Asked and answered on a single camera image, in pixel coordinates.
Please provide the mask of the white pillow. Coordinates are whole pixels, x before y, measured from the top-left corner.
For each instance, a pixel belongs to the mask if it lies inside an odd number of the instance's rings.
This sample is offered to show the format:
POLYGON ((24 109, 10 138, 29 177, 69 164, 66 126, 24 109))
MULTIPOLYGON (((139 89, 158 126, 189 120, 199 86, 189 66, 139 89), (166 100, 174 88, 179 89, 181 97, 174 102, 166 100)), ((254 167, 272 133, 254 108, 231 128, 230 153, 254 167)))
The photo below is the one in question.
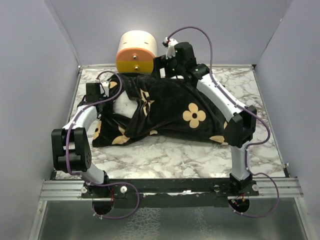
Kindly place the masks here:
POLYGON ((137 101, 129 99, 125 91, 113 103, 113 112, 129 119, 134 116, 137 108, 137 101))

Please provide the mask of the black pillowcase with cream flowers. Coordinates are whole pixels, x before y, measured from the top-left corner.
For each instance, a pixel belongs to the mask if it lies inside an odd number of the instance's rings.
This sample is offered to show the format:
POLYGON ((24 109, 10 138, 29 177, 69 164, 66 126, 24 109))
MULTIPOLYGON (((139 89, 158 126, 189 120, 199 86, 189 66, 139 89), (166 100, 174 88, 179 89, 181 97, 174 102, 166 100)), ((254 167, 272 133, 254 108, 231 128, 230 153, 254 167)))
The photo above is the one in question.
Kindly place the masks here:
POLYGON ((114 113, 100 117, 92 138, 95 148, 125 146, 148 136, 227 145, 227 120, 203 93, 183 79, 121 74, 109 80, 109 95, 126 92, 138 107, 130 119, 114 113))

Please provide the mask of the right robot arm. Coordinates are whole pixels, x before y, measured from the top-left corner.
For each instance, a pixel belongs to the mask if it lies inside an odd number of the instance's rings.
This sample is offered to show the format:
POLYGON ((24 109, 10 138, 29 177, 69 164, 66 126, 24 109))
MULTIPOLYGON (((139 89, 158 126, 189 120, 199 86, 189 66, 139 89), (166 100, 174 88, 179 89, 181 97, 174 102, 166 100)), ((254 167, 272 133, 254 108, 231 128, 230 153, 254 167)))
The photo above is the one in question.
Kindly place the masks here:
POLYGON ((197 63, 193 47, 189 42, 177 42, 172 38, 162 44, 167 48, 166 54, 154 58, 153 73, 160 78, 163 69, 167 78, 182 76, 223 114, 227 121, 223 136, 230 145, 232 159, 229 189, 236 196, 242 195, 253 180, 248 170, 246 148, 256 130, 254 117, 257 113, 256 108, 252 105, 245 106, 237 100, 216 80, 210 67, 204 63, 197 63))

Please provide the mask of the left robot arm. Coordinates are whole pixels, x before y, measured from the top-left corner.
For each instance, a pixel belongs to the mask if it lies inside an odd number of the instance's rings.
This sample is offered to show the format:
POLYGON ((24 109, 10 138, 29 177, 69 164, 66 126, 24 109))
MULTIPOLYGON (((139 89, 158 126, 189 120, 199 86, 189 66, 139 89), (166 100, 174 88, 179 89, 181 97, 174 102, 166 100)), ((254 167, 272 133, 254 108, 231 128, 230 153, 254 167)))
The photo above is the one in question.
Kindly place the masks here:
POLYGON ((85 95, 73 118, 62 128, 51 132, 53 166, 57 171, 80 177, 97 196, 106 197, 111 190, 107 173, 92 163, 87 136, 92 123, 102 112, 107 99, 102 84, 87 83, 85 95))

